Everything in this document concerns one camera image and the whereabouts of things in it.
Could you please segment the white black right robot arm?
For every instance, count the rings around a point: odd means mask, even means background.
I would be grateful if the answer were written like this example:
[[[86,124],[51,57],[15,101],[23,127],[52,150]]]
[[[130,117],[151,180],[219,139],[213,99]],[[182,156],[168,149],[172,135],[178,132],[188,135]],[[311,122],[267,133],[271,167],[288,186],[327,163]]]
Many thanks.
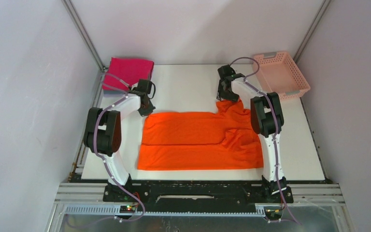
[[[276,201],[286,190],[286,178],[280,163],[280,137],[284,116],[276,92],[265,93],[247,81],[247,77],[236,73],[230,65],[217,69],[219,83],[218,100],[237,101],[239,95],[232,90],[232,83],[242,78],[247,93],[257,94],[250,99],[251,126],[260,139],[263,154],[262,197],[268,202]]]

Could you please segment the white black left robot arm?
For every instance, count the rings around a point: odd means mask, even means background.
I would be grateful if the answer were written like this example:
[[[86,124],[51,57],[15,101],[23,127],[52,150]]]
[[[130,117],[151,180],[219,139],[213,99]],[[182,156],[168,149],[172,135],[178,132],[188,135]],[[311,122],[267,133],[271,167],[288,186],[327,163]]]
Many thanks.
[[[150,115],[155,107],[151,102],[156,85],[147,79],[138,81],[135,87],[121,94],[120,99],[105,108],[92,107],[86,118],[83,142],[85,147],[102,159],[108,182],[117,186],[114,194],[121,201],[128,201],[133,196],[133,187],[128,185],[130,174],[124,167],[119,153],[122,144],[121,121],[133,112],[140,116]]]

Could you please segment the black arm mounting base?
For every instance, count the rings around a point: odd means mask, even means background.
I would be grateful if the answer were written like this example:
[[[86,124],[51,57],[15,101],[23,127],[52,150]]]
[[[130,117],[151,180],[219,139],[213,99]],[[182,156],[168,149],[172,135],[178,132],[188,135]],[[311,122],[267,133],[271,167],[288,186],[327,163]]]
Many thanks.
[[[147,213],[257,213],[262,203],[293,203],[286,183],[281,193],[260,181],[174,181],[129,180],[122,188],[108,183],[103,201],[133,203],[138,212]]]

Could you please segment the orange t shirt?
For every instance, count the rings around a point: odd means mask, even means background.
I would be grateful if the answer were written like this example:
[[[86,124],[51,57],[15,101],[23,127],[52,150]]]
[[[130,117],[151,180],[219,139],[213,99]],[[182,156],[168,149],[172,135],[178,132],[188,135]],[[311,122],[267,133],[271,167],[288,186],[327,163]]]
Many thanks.
[[[242,101],[217,112],[163,112],[145,119],[137,168],[145,171],[242,170],[263,167],[259,136]]]

